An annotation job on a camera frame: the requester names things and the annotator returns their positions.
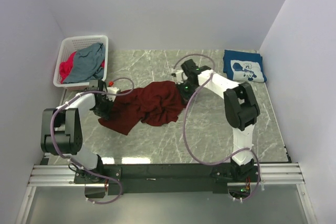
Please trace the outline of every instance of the gray floor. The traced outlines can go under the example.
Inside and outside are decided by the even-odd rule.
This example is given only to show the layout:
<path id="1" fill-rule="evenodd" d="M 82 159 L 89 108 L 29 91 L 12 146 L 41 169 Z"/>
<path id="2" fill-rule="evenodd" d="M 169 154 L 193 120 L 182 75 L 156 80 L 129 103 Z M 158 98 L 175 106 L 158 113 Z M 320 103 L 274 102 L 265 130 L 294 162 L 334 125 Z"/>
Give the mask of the gray floor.
<path id="1" fill-rule="evenodd" d="M 85 201 L 84 189 L 38 187 L 27 223 L 307 224 L 296 185 L 266 186 L 243 204 L 212 193 L 127 194 L 108 205 Z"/>
<path id="2" fill-rule="evenodd" d="M 172 80 L 170 71 L 182 56 L 203 53 L 216 62 L 216 72 L 223 74 L 223 50 L 126 50 L 109 55 L 107 81 L 118 77 L 131 78 L 136 87 L 152 81 Z M 193 57 L 195 62 L 211 66 L 207 59 Z M 286 162 L 286 149 L 271 106 L 266 85 L 251 83 L 260 107 L 260 116 L 253 134 L 253 149 L 262 162 Z M 116 87 L 129 89 L 127 81 Z M 65 101 L 74 96 L 66 92 Z M 105 163 L 190 163 L 192 158 L 182 139 L 182 119 L 161 127 L 138 123 L 128 136 L 101 126 L 90 113 L 81 122 L 84 145 L 104 158 Z M 224 113 L 223 100 L 203 89 L 187 118 L 187 139 L 194 154 L 208 162 L 218 161 L 233 149 L 233 135 Z M 65 164 L 51 157 L 49 164 Z"/>

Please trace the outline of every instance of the red garment in basket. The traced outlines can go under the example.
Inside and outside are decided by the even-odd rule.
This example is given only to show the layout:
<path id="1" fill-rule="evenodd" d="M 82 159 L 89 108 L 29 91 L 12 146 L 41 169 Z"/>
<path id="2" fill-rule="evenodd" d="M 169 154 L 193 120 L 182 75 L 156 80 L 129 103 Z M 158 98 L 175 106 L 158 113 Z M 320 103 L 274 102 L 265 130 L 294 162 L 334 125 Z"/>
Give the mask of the red garment in basket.
<path id="1" fill-rule="evenodd" d="M 176 122 L 185 108 L 180 93 L 172 81 L 152 82 L 145 88 L 116 97 L 110 120 L 98 119 L 99 123 L 121 134 L 128 135 L 141 120 L 151 126 Z"/>
<path id="2" fill-rule="evenodd" d="M 61 64 L 59 65 L 59 74 L 61 75 L 61 84 L 63 83 L 63 81 L 68 77 L 68 75 L 70 74 L 72 67 L 74 66 L 73 64 L 73 58 L 75 56 L 76 52 L 73 52 L 72 54 L 70 54 L 69 58 L 67 59 L 67 61 L 63 61 L 61 62 Z M 105 67 L 105 60 L 101 63 L 100 65 L 102 68 Z"/>

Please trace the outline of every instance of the table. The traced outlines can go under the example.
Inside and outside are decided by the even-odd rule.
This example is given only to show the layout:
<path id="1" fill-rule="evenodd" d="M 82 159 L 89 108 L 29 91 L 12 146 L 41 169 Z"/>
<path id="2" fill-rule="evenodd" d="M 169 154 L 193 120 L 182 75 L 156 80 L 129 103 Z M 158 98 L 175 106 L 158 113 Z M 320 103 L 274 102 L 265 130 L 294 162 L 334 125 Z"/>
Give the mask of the table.
<path id="1" fill-rule="evenodd" d="M 152 81 L 173 80 L 170 76 L 173 66 L 182 56 L 191 53 L 213 58 L 215 71 L 225 76 L 223 50 L 117 50 L 109 53 L 106 81 L 129 77 L 135 87 L 145 87 Z M 193 59 L 199 66 L 212 66 L 205 58 L 194 56 Z M 126 90 L 131 85 L 126 80 L 120 80 L 115 86 Z M 251 82 L 251 86 L 260 107 L 253 133 L 253 149 L 261 162 L 288 162 L 266 85 Z M 68 101 L 74 95 L 75 92 L 66 91 L 63 101 Z M 194 160 L 182 139 L 183 115 L 184 112 L 176 123 L 160 127 L 139 122 L 125 136 L 101 126 L 98 118 L 88 113 L 81 122 L 83 143 L 99 154 L 106 164 L 192 163 Z M 224 101 L 213 92 L 203 89 L 196 97 L 188 114 L 186 129 L 191 150 L 201 160 L 218 161 L 232 152 L 233 134 L 225 118 Z M 66 164 L 66 161 L 51 156 L 49 164 Z"/>

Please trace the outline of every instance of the cartoon print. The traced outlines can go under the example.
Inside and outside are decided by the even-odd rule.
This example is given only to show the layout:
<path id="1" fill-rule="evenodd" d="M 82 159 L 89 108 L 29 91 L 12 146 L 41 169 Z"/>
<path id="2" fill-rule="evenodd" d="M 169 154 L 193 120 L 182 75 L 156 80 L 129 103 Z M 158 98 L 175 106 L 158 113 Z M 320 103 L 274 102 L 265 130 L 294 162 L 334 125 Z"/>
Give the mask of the cartoon print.
<path id="1" fill-rule="evenodd" d="M 256 78 L 257 76 L 255 75 L 254 71 L 260 71 L 260 68 L 257 67 L 252 67 L 251 64 L 245 63 L 244 67 L 242 67 L 239 63 L 234 63 L 232 65 L 232 68 L 235 71 L 242 71 L 244 73 L 244 77 L 247 77 L 247 80 L 253 81 L 253 78 Z"/>

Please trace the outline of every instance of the blue towel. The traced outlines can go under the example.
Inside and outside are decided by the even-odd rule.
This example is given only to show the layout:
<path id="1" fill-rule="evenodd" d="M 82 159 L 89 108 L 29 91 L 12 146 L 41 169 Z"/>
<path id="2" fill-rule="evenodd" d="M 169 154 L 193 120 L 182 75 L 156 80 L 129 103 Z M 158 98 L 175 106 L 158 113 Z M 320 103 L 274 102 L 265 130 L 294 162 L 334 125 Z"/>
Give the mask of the blue towel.
<path id="1" fill-rule="evenodd" d="M 260 54 L 225 50 L 223 72 L 234 81 L 266 82 L 262 60 Z"/>
<path id="2" fill-rule="evenodd" d="M 100 66 L 105 59 L 103 43 L 94 43 L 80 49 L 73 58 L 72 70 L 63 83 L 80 83 L 103 78 L 104 68 Z"/>

